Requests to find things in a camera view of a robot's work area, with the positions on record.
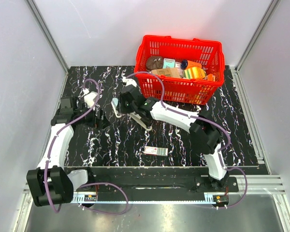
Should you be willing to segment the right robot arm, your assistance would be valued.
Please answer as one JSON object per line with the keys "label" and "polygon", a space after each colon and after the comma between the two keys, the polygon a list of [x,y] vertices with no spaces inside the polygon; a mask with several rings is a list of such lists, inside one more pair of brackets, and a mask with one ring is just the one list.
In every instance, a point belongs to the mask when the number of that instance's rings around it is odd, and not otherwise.
{"label": "right robot arm", "polygon": [[133,85],[125,86],[117,98],[111,101],[117,117],[130,115],[147,131],[152,130],[152,121],[172,124],[189,133],[196,148],[208,166],[210,186],[222,191],[228,184],[229,173],[221,157],[222,128],[206,116],[170,106],[154,97],[145,98]]}

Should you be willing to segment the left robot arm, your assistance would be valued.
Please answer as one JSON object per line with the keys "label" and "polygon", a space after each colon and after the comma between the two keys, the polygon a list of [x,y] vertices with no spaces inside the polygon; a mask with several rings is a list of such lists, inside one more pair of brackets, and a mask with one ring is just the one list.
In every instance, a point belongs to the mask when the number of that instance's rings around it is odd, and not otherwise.
{"label": "left robot arm", "polygon": [[95,111],[96,92],[90,92],[83,100],[64,97],[51,120],[51,134],[43,158],[34,170],[27,172],[33,202],[37,207],[70,203],[78,188],[90,191],[95,179],[87,170],[64,171],[64,161],[75,129],[79,125],[105,129],[110,125],[102,109]]}

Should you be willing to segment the small light blue stapler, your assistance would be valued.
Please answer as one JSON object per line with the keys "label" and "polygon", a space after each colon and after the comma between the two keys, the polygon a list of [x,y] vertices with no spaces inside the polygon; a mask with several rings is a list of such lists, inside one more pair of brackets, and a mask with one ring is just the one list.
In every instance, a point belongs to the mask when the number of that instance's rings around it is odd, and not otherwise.
{"label": "small light blue stapler", "polygon": [[111,106],[114,111],[114,114],[117,118],[121,118],[122,114],[120,112],[120,107],[119,107],[119,99],[118,98],[112,98],[111,100]]}

